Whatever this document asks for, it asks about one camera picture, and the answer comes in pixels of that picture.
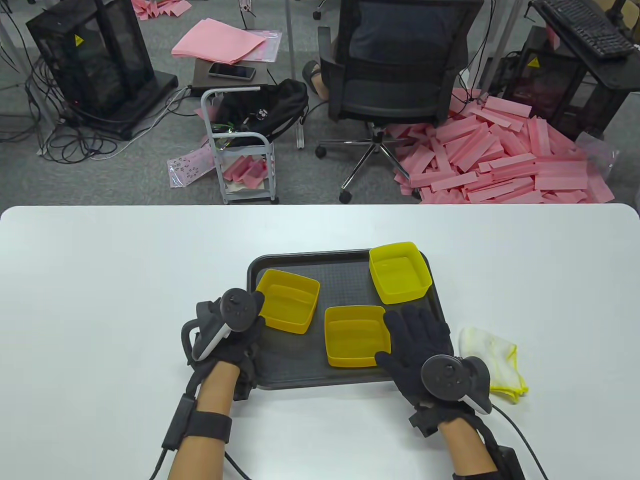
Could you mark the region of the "person's right hand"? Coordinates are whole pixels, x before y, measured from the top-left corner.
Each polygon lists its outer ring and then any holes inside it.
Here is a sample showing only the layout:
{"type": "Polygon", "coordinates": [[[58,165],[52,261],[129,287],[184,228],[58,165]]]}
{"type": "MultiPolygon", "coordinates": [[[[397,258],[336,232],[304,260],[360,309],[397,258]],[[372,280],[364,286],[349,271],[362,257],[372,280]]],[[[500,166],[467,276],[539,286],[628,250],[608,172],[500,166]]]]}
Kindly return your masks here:
{"type": "Polygon", "coordinates": [[[375,363],[389,375],[407,402],[416,410],[434,409],[439,424],[474,415],[475,411],[463,402],[444,401],[430,394],[422,380],[426,361],[454,352],[448,324],[428,309],[413,305],[386,311],[382,320],[390,334],[391,352],[377,352],[375,363]]]}

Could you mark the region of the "person's left hand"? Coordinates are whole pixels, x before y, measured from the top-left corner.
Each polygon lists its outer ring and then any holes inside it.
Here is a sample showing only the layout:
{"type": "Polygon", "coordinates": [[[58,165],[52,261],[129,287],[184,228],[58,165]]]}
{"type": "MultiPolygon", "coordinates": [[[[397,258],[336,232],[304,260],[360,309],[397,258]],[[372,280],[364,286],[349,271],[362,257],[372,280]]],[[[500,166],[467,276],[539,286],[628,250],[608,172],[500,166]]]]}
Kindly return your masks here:
{"type": "Polygon", "coordinates": [[[196,304],[198,334],[190,348],[190,365],[203,370],[214,361],[240,366],[265,327],[265,295],[231,288],[215,301],[196,304]]]}

